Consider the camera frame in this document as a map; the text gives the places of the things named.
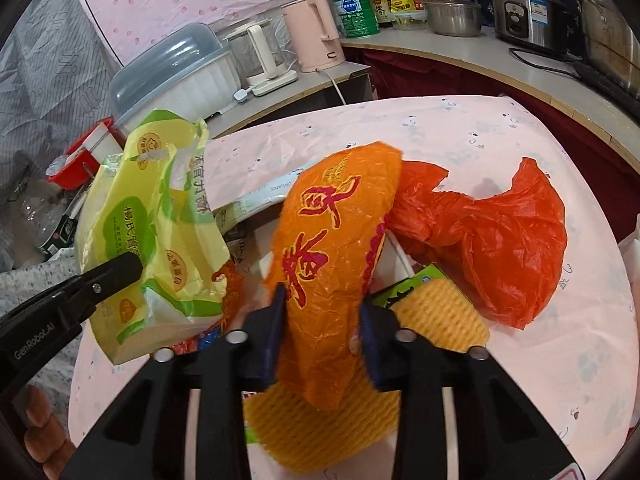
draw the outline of patterned tablecloth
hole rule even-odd
[[[523,156],[549,175],[566,207],[568,246],[551,302],[523,331],[490,323],[489,350],[558,432],[588,480],[622,446],[636,394],[638,331],[625,267],[595,197],[551,133],[511,98],[416,97],[330,108],[208,143],[212,208],[309,160],[382,140],[405,160],[447,168],[440,186],[484,198],[509,189]],[[77,444],[142,365],[113,368],[90,332],[76,365],[69,427]],[[305,479],[390,478],[392,440]],[[254,478],[299,479],[250,446]]]

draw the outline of metal screw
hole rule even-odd
[[[247,332],[243,332],[242,330],[232,330],[225,336],[225,339],[232,345],[237,345],[240,343],[244,343],[247,339],[249,339],[249,335],[247,334]]]
[[[401,328],[396,332],[396,341],[401,343],[413,343],[415,341],[416,335],[413,330],[409,330],[408,328]]]
[[[483,346],[472,346],[469,350],[466,351],[469,354],[469,357],[475,359],[476,361],[486,361],[489,358],[489,352]]]
[[[170,348],[161,348],[154,352],[154,359],[159,363],[169,362],[174,358],[174,351]]]

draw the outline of white kettle handle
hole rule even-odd
[[[267,78],[274,79],[278,76],[278,69],[262,27],[260,25],[252,25],[247,29],[247,32],[249,33],[249,40],[254,47],[258,60],[260,60],[264,73]]]

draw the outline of red plastic bag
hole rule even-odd
[[[481,200],[434,192],[446,175],[404,163],[388,227],[416,261],[439,264],[485,317],[523,329],[560,280],[564,204],[532,158],[522,159],[510,190]]]

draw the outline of red cloth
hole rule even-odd
[[[506,94],[549,129],[591,187],[620,241],[636,227],[640,175],[608,144],[561,111],[488,76],[433,59],[383,50],[345,48],[347,59],[371,67],[380,99],[431,95]]]

